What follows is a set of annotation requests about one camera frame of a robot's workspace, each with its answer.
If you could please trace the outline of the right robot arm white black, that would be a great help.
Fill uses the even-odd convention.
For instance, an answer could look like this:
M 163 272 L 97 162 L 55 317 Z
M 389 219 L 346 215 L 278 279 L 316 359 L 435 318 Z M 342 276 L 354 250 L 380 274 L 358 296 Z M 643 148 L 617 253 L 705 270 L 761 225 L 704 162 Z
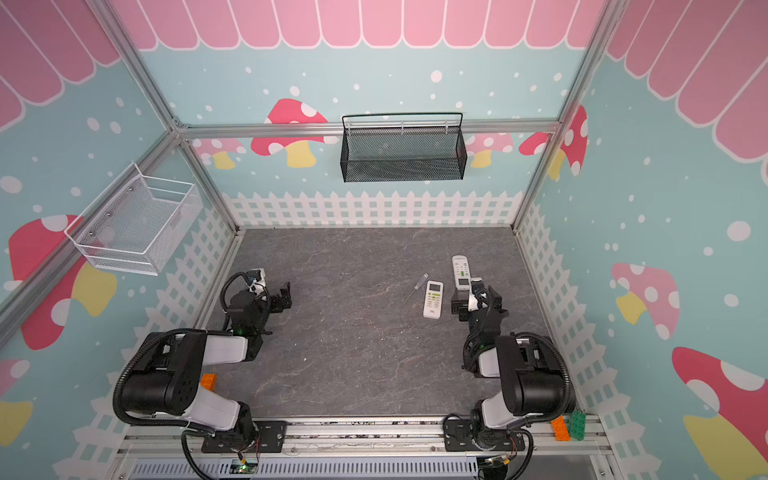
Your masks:
M 521 448 L 522 428 L 574 411 L 575 387 L 565 359 L 548 336 L 502 334 L 509 311 L 493 288 L 460 286 L 452 295 L 451 312 L 468 325 L 462 369 L 476 378 L 499 380 L 500 391 L 479 400 L 467 421 L 446 419 L 452 424 L 444 427 L 448 448 Z

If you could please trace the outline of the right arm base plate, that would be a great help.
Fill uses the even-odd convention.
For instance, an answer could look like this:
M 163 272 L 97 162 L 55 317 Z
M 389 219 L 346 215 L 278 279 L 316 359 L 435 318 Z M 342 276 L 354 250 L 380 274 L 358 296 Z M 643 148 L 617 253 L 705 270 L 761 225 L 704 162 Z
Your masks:
M 521 452 L 526 449 L 521 434 L 486 428 L 478 420 L 448 415 L 442 421 L 444 448 L 448 452 Z

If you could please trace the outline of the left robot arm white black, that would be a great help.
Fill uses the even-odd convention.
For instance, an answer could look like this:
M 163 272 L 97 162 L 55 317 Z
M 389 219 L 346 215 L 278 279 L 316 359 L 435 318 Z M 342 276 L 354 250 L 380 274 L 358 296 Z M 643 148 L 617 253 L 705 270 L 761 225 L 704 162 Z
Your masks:
M 180 427 L 213 450 L 248 452 L 262 445 L 250 407 L 204 387 L 203 369 L 255 360 L 271 334 L 269 317 L 292 307 L 291 284 L 271 292 L 262 269 L 237 272 L 226 280 L 219 303 L 225 323 L 218 330 L 147 335 L 114 387 L 112 407 L 122 422 Z

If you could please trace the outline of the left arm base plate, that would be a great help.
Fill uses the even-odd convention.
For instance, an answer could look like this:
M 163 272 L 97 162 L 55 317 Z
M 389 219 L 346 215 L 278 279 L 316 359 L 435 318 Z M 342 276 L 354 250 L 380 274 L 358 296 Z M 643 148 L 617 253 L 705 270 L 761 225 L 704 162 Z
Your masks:
M 286 421 L 255 421 L 241 423 L 232 430 L 217 432 L 203 440 L 205 454 L 280 453 L 286 438 Z

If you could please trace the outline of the small screwdriver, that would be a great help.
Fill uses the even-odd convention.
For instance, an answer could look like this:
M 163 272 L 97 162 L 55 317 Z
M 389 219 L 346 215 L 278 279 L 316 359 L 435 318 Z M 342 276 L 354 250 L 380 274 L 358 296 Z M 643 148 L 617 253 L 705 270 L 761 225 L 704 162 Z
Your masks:
M 410 298 L 428 281 L 428 279 L 429 279 L 429 274 L 428 273 L 422 274 L 417 279 L 417 281 L 416 281 L 415 285 L 413 286 L 413 288 L 409 291 L 409 293 L 406 296 L 404 302 L 407 303 L 410 300 Z

